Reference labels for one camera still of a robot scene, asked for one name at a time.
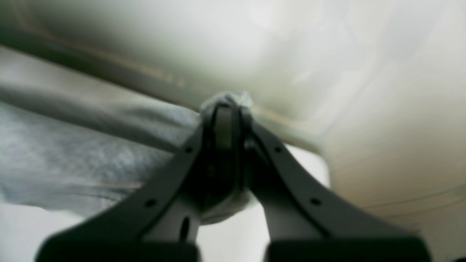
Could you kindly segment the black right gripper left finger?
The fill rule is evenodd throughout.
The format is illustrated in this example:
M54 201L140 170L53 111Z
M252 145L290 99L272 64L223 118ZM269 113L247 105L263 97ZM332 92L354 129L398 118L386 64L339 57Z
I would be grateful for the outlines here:
M199 262L203 213L233 193L233 106L216 106L160 174L108 211L50 237L37 262Z

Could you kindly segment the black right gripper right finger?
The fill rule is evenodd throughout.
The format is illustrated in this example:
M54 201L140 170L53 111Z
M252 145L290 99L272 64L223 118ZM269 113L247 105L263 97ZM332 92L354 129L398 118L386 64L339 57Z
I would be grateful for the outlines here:
M345 201L313 178L241 108L244 173L264 209L265 262L429 262L420 237Z

